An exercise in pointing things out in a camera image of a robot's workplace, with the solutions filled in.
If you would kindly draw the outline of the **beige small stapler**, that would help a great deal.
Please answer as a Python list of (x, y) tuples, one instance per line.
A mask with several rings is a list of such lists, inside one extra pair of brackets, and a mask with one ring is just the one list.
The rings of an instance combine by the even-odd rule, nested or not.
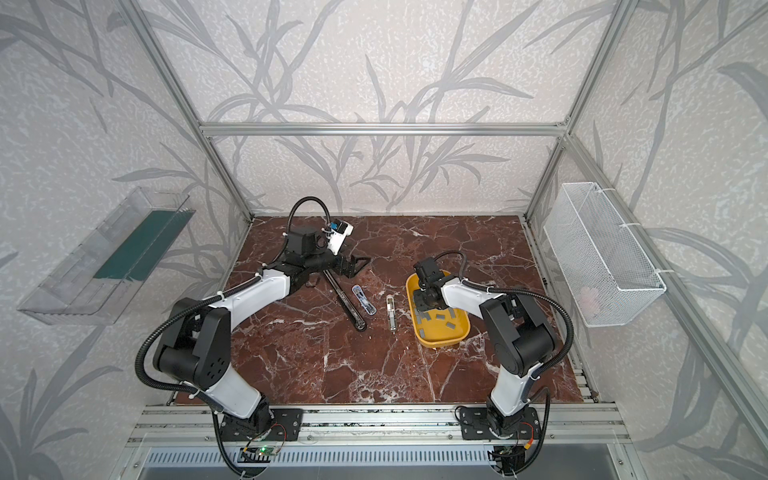
[(386, 296), (386, 309), (387, 309), (389, 330), (391, 332), (395, 332), (397, 330), (397, 309), (395, 304), (395, 298), (393, 295)]

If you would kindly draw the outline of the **light blue stapler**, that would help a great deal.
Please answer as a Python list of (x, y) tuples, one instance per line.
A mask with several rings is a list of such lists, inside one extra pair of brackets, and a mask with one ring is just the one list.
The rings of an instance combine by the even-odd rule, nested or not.
[(377, 313), (376, 307), (371, 303), (371, 301), (366, 297), (362, 287), (360, 285), (354, 285), (352, 287), (352, 293), (359, 301), (362, 308), (365, 310), (365, 312), (370, 315), (374, 316)]

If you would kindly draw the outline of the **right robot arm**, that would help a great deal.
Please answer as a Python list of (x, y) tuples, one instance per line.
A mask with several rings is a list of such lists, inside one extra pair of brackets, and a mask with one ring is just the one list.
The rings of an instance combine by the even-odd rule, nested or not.
[(562, 305), (521, 288), (483, 286), (444, 272), (436, 257), (414, 265), (415, 306), (420, 311), (453, 308), (481, 318), (500, 371), (486, 403), (490, 431), (509, 437), (522, 421), (530, 390), (570, 352), (575, 331)]

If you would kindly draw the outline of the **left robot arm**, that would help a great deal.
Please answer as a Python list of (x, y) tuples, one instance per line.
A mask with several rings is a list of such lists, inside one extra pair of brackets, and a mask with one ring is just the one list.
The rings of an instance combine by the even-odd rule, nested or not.
[(139, 347), (134, 363), (139, 381), (196, 396), (245, 435), (263, 435), (273, 415), (266, 396), (232, 366), (232, 333), (262, 308), (298, 292), (315, 273), (355, 277), (370, 260), (342, 254), (353, 230), (336, 219), (322, 230), (287, 231), (282, 251), (252, 279), (204, 300), (178, 301)]

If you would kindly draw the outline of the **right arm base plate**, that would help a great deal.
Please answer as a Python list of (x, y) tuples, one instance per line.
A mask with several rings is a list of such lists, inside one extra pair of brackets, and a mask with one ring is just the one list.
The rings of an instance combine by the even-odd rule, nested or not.
[(524, 444), (540, 437), (541, 424), (537, 411), (524, 406), (511, 416), (503, 416), (494, 408), (457, 406), (454, 416), (463, 440), (510, 440)]

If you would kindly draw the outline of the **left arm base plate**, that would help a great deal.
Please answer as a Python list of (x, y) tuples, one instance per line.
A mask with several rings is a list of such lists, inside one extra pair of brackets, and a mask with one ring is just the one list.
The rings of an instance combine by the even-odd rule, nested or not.
[(266, 440), (294, 442), (298, 439), (304, 410), (300, 408), (271, 408), (259, 410), (248, 419), (225, 414), (219, 427), (225, 442)]

